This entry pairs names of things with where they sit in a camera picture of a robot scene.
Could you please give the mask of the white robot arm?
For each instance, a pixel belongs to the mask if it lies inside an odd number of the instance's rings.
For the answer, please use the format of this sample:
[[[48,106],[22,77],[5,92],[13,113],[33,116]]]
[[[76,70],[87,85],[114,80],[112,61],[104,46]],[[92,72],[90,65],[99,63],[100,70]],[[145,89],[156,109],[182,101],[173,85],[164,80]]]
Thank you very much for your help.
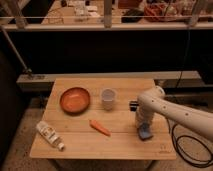
[[[160,86],[147,89],[137,96],[136,127],[151,134],[150,126],[155,113],[175,121],[213,142],[213,113],[172,103],[164,99]]]

